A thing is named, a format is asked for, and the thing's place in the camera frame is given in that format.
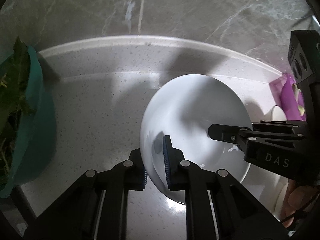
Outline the right hand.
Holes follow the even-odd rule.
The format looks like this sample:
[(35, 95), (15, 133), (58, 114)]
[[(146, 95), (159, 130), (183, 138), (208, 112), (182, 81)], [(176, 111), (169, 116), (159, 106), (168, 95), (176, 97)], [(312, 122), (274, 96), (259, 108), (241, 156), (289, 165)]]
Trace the right hand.
[(312, 186), (297, 186), (294, 180), (289, 179), (286, 189), (283, 207), (280, 212), (280, 220), (286, 219), (303, 207), (316, 193), (318, 189)]

